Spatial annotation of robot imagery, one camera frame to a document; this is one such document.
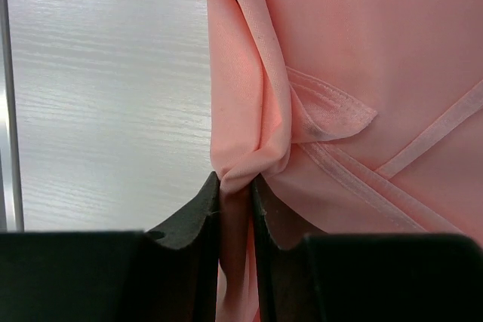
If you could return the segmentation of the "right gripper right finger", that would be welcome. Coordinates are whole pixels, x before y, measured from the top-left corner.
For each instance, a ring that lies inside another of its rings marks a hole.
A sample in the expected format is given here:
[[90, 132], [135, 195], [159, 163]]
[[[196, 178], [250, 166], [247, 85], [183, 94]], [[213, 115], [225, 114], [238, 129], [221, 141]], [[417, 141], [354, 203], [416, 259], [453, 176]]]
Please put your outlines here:
[[263, 321], [480, 321], [482, 250], [452, 234], [327, 234], [250, 185]]

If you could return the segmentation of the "pink cloth napkin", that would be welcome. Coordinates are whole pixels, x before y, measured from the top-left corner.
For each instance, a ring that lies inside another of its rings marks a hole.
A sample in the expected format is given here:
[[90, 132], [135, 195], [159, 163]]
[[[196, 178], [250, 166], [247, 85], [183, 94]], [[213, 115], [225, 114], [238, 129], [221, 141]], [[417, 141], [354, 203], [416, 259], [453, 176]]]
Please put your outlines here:
[[206, 0], [218, 321], [257, 321], [248, 184], [328, 233], [482, 240], [482, 0]]

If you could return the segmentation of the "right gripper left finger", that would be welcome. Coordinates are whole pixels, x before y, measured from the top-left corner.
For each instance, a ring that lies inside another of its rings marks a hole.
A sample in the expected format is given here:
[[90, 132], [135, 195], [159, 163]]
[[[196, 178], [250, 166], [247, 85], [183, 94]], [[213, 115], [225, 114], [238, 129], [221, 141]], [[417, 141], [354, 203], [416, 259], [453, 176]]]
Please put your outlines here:
[[213, 321], [220, 182], [147, 231], [1, 236], [3, 321]]

